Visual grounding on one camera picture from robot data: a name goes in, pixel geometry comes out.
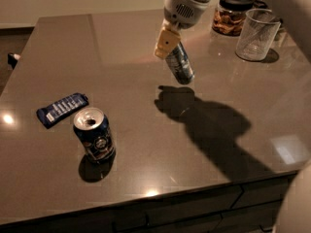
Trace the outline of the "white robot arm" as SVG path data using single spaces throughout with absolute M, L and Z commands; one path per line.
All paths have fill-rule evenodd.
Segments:
M 197 24 L 209 0 L 164 0 L 155 56 L 164 59 L 181 42 L 180 31 Z M 263 0 L 279 16 L 300 50 L 311 57 L 311 0 Z M 272 233 L 311 233 L 311 161 L 294 178 Z

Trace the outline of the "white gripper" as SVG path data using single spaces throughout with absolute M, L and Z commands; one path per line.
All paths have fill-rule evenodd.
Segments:
M 164 0 L 164 20 L 157 37 L 154 55 L 165 59 L 181 42 L 179 29 L 196 25 L 207 5 L 208 0 Z

